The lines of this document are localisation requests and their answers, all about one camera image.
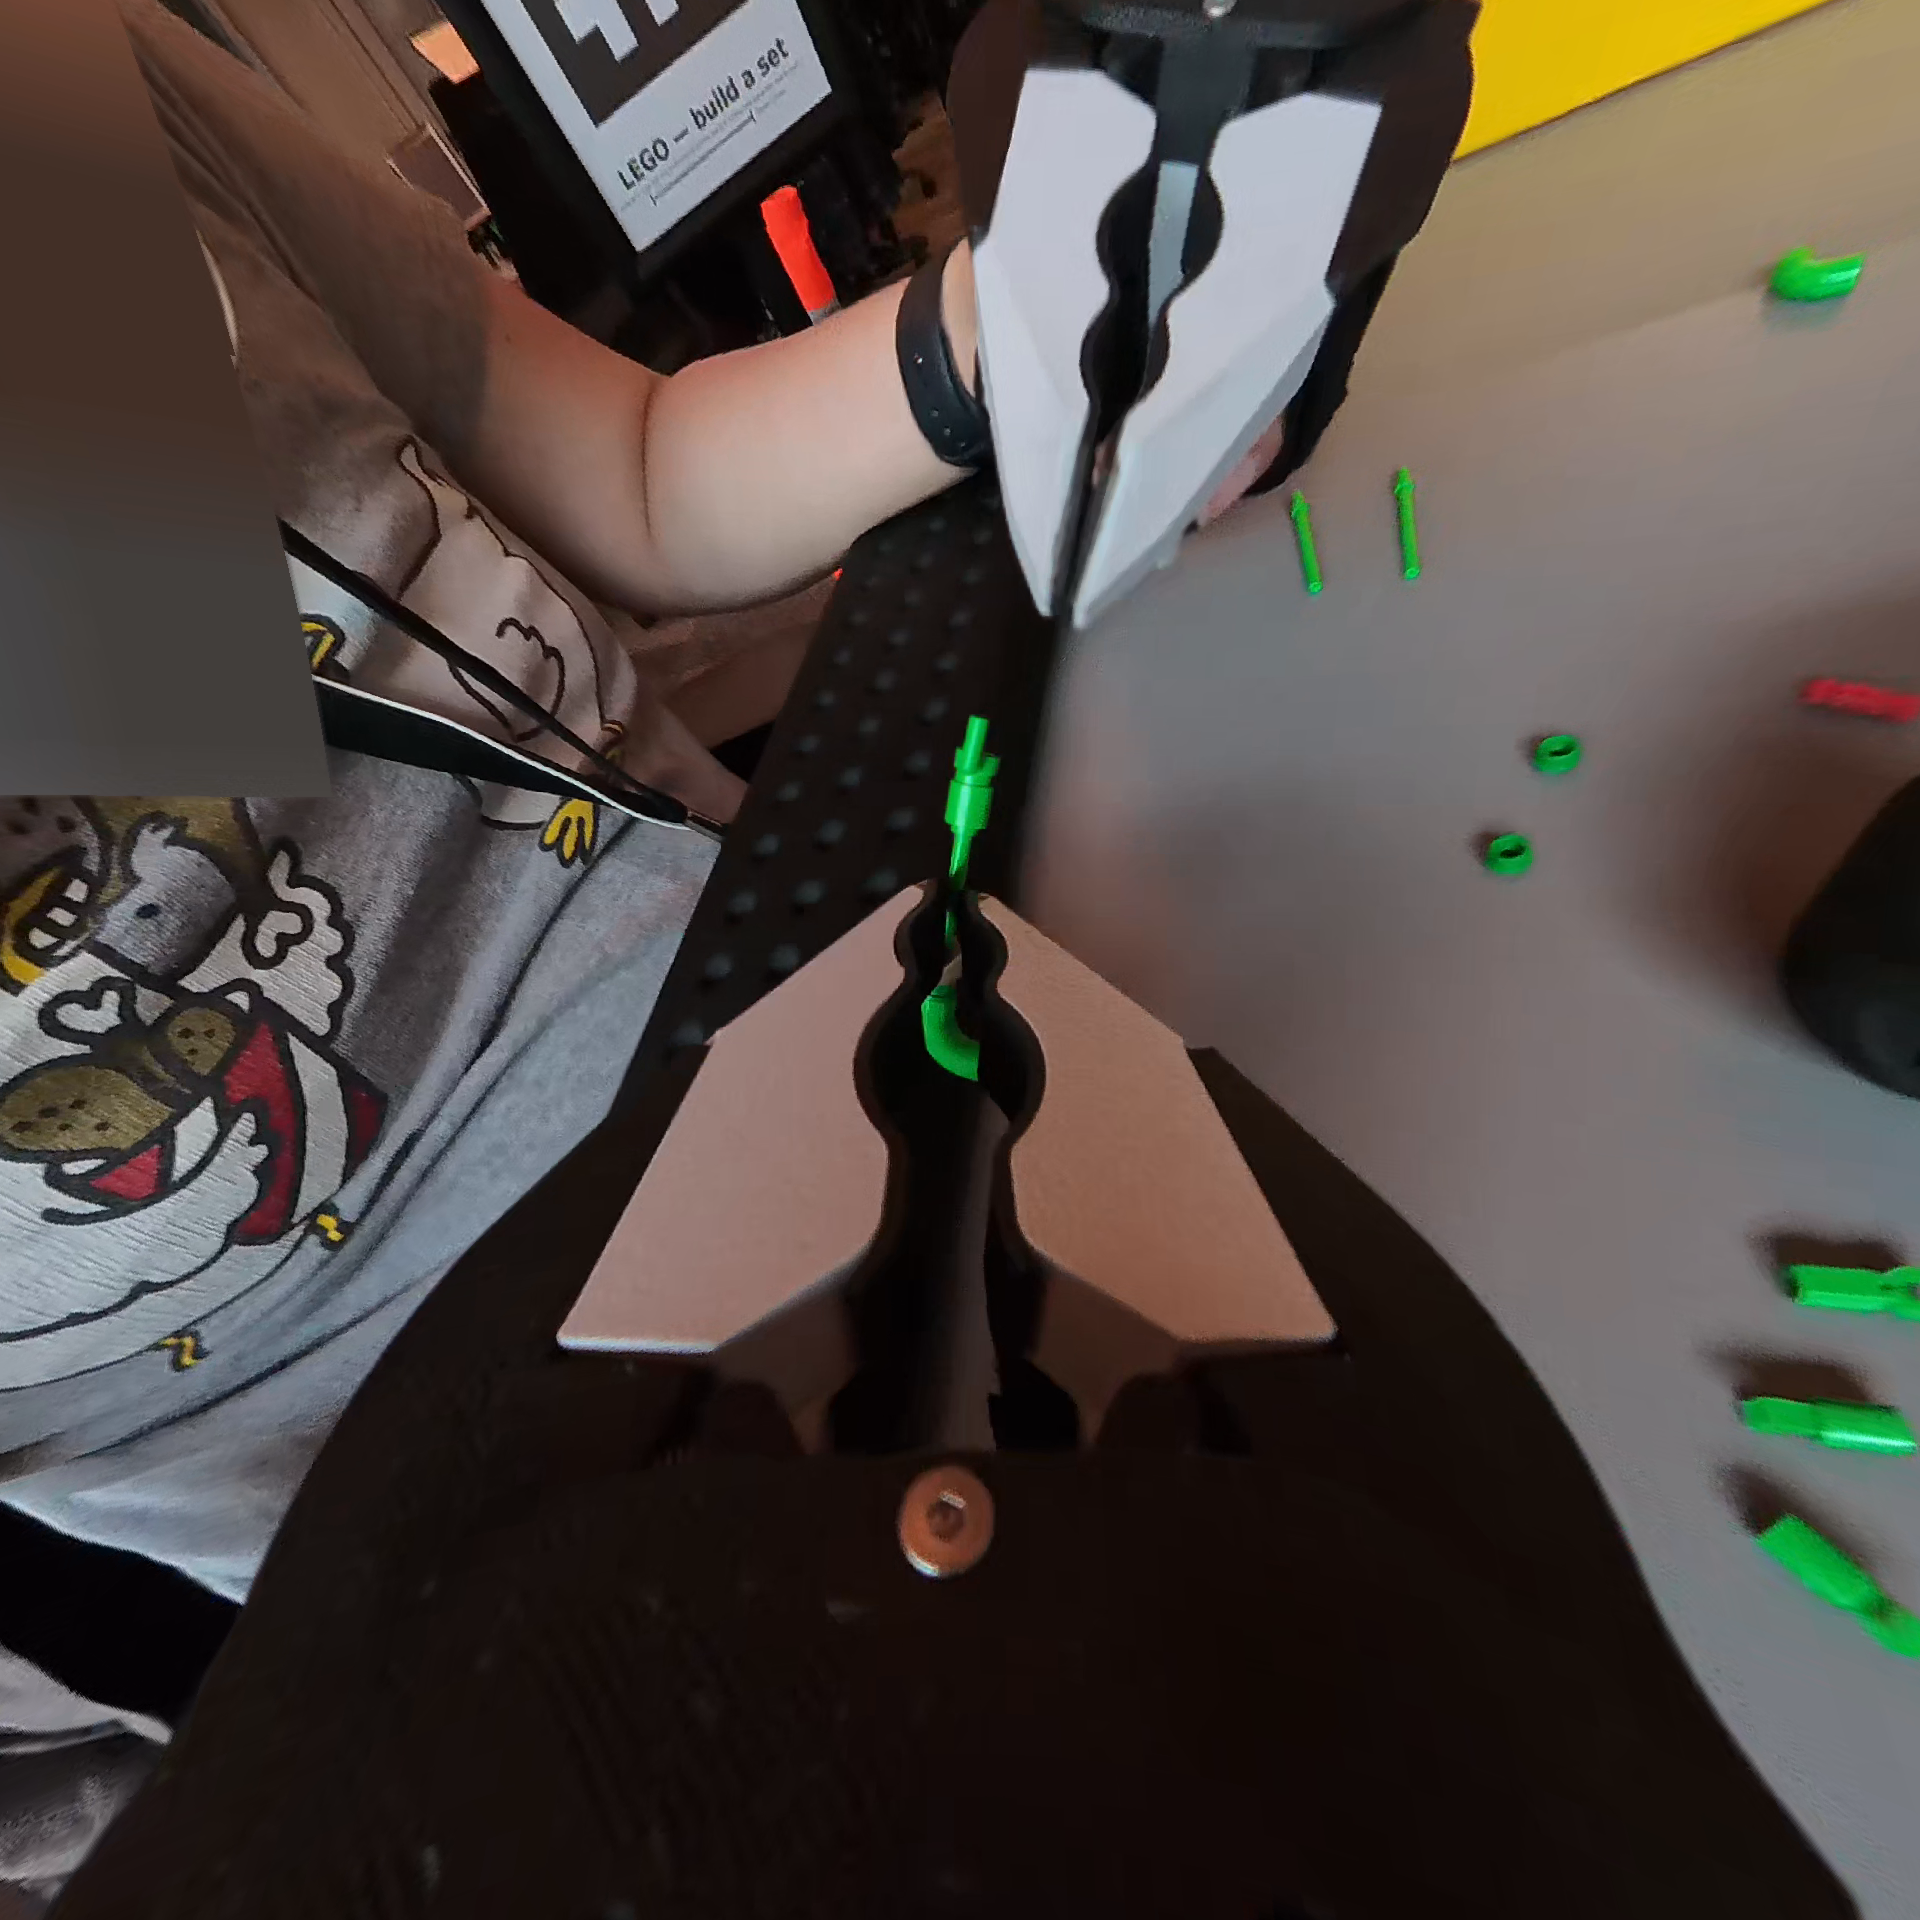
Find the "black rounded object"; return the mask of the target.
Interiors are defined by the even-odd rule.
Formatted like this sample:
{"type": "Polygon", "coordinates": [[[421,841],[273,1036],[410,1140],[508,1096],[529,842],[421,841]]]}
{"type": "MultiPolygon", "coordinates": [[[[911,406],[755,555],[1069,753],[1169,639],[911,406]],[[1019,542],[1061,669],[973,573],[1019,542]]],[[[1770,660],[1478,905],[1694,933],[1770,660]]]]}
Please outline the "black rounded object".
{"type": "Polygon", "coordinates": [[[1915,780],[1888,798],[1790,924],[1779,982],[1824,1054],[1915,1102],[1915,780]]]}

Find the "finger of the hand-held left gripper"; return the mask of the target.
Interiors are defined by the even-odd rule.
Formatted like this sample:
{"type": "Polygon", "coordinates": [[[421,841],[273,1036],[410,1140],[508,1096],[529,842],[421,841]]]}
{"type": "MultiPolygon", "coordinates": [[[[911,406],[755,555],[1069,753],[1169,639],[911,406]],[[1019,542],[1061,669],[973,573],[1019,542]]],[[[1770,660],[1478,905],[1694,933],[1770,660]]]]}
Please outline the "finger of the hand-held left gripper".
{"type": "Polygon", "coordinates": [[[1377,103],[1303,91],[1217,131],[1206,172],[1217,244],[1162,306],[1162,369],[1119,421],[1075,580],[1075,627],[1173,559],[1298,391],[1332,324],[1325,279],[1377,125],[1377,103]]]}
{"type": "Polygon", "coordinates": [[[1110,301],[1096,231],[1149,148],[1152,108],[1108,71],[1029,69],[997,207],[973,244],[999,500],[1041,615],[1061,607],[1090,444],[1085,342],[1110,301]]]}

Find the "black framed task sign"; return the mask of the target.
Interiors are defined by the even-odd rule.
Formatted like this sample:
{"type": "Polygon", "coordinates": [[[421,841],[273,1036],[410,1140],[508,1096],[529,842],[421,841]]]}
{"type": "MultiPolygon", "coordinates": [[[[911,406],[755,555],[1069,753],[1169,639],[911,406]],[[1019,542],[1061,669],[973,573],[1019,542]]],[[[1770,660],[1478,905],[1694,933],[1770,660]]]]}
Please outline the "black framed task sign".
{"type": "Polygon", "coordinates": [[[650,257],[825,131],[819,5],[469,5],[466,43],[543,156],[650,257]]]}

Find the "green lego connector piece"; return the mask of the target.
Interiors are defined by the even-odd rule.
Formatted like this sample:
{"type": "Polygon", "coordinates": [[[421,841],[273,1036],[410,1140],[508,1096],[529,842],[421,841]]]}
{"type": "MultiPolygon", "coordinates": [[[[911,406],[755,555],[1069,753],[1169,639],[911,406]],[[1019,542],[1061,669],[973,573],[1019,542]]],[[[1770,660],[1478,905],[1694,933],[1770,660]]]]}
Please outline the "green lego connector piece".
{"type": "Polygon", "coordinates": [[[1915,1659],[1915,1614],[1874,1582],[1846,1549],[1807,1518],[1782,1514],[1754,1545],[1782,1567],[1807,1593],[1846,1614],[1900,1659],[1915,1659]]]}
{"type": "Polygon", "coordinates": [[[1915,1268],[1790,1264],[1782,1270],[1799,1309],[1888,1316],[1915,1326],[1915,1268]]]}
{"type": "Polygon", "coordinates": [[[1740,1398],[1740,1424],[1759,1436],[1790,1436],[1791,1445],[1831,1454],[1913,1457],[1915,1429],[1890,1404],[1858,1401],[1802,1401],[1802,1398],[1740,1398]]]}

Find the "black wristband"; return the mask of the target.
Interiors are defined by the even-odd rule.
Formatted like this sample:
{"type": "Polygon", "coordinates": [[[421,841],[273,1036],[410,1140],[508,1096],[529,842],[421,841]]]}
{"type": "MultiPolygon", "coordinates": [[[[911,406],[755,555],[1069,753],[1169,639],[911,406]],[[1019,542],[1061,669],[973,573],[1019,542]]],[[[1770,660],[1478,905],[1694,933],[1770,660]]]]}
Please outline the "black wristband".
{"type": "Polygon", "coordinates": [[[945,257],[923,257],[909,279],[896,316],[896,352],[909,414],[928,450],[960,475],[990,465],[990,411],[963,380],[945,324],[945,257]]]}

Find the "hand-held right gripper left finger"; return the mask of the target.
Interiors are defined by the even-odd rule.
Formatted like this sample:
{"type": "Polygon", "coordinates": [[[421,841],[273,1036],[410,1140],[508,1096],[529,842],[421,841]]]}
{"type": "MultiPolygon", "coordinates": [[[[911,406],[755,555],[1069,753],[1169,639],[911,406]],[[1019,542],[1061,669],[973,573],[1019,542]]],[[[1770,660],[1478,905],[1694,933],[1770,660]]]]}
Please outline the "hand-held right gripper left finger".
{"type": "Polygon", "coordinates": [[[909,884],[709,1038],[564,1351],[764,1386],[819,1449],[945,1429],[963,1081],[922,1029],[941,933],[937,883],[909,884]]]}

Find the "green lego plant stem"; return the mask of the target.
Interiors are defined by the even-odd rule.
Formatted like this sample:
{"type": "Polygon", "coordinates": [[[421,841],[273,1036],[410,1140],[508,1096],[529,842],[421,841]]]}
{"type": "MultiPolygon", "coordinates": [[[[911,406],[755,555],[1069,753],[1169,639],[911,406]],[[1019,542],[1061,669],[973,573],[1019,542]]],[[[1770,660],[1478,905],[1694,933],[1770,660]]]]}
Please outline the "green lego plant stem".
{"type": "Polygon", "coordinates": [[[966,898],[973,842],[987,831],[994,814],[999,757],[990,751],[990,720],[971,714],[963,740],[952,753],[952,773],[948,780],[948,879],[945,879],[945,971],[941,979],[922,999],[922,1042],[923,1054],[950,1077],[980,1077],[980,1042],[971,1036],[956,1013],[956,982],[963,977],[963,949],[956,945],[956,901],[966,898]]]}

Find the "orange marker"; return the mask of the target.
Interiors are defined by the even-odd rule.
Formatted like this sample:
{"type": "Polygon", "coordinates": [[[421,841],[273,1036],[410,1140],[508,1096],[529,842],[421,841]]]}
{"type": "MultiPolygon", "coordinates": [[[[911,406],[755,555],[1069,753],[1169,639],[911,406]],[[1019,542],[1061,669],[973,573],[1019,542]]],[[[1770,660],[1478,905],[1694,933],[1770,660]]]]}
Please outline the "orange marker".
{"type": "Polygon", "coordinates": [[[838,309],[838,295],[815,250],[803,195],[793,184],[782,184],[761,201],[761,226],[779,261],[779,273],[807,315],[807,324],[825,324],[838,309]]]}

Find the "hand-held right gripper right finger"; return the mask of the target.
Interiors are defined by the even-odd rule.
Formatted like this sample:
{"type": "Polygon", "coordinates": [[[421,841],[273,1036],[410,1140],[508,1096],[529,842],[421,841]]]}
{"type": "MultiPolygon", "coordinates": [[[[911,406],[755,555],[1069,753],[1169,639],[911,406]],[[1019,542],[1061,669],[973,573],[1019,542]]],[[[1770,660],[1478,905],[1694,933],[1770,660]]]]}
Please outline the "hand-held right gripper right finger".
{"type": "Polygon", "coordinates": [[[1119,1392],[1303,1358],[1337,1326],[1189,1045],[1009,905],[963,908],[990,1176],[997,1427],[1101,1427],[1119,1392]]]}

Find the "person's left forearm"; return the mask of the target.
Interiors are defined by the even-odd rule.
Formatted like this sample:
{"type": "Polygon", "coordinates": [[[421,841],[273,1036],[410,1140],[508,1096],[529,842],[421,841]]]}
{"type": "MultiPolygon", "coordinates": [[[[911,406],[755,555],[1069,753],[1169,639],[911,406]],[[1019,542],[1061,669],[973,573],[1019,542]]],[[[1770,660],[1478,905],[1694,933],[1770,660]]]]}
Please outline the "person's left forearm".
{"type": "Polygon", "coordinates": [[[484,290],[484,395],[447,465],[602,605],[653,616],[793,596],[963,481],[901,380],[909,282],[671,377],[502,279],[484,290]]]}

